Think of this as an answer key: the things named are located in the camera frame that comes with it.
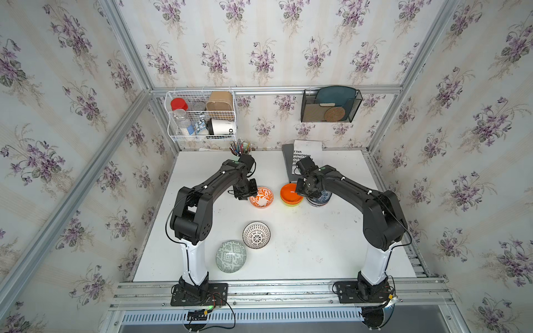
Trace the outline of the dark rimmed blue floral bowl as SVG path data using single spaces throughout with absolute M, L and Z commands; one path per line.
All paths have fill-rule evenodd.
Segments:
M 330 201 L 332 195 L 333 194 L 329 191 L 322 191 L 319 198 L 312 198 L 308 196 L 307 201 L 310 205 L 314 207 L 321 207 L 326 205 Z

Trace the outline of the orange floral white bowl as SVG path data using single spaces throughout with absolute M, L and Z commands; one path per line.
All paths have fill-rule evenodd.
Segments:
M 248 201 L 255 208 L 267 208 L 274 200 L 274 193 L 268 187 L 258 187 L 258 192 L 255 196 L 251 196 Z

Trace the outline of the plain orange bowl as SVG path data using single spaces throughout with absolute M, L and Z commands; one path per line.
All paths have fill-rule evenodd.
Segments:
M 280 190 L 280 198 L 285 202 L 302 201 L 303 197 L 296 192 L 296 183 L 288 183 Z

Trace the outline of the brown white patterned bowl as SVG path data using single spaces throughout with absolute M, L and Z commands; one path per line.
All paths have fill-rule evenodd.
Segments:
M 267 224 L 254 221 L 248 224 L 242 234 L 244 244 L 251 249 L 264 248 L 271 239 L 271 231 Z

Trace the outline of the lime green bowl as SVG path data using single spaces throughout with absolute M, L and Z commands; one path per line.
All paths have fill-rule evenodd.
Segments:
M 286 205 L 287 207 L 296 207 L 298 205 L 301 204 L 301 201 L 295 201 L 295 202 L 285 202 L 283 201 L 283 204 Z

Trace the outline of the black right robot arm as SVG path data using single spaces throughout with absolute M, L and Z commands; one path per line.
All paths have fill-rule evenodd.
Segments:
M 369 244 L 363 268 L 358 273 L 360 298 L 369 300 L 387 286 L 387 269 L 391 254 L 401 247 L 408 224 L 397 195 L 378 191 L 342 175 L 330 165 L 318 167 L 311 158 L 297 162 L 301 177 L 296 192 L 300 196 L 319 198 L 328 191 L 357 208 L 362 213 L 363 235 Z

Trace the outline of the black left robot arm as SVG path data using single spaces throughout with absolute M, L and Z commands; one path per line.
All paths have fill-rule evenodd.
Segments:
M 203 297 L 208 292 L 209 273 L 205 264 L 205 244 L 212 230 L 213 206 L 227 190 L 239 201 L 258 194 L 252 178 L 256 162 L 251 155 L 226 160 L 208 180 L 193 188 L 182 187 L 165 223 L 167 238 L 181 248 L 184 262 L 179 287 L 186 293 Z

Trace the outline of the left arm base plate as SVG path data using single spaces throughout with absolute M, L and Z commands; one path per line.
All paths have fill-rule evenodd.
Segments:
M 187 283 L 175 284 L 171 293 L 172 307 L 223 306 L 228 298 L 228 284 L 207 282 L 196 287 Z

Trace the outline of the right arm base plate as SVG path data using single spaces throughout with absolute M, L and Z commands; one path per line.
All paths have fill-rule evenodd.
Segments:
M 395 289 L 387 280 L 378 285 L 369 285 L 357 280 L 337 281 L 332 292 L 341 304 L 378 304 L 387 305 L 395 295 Z

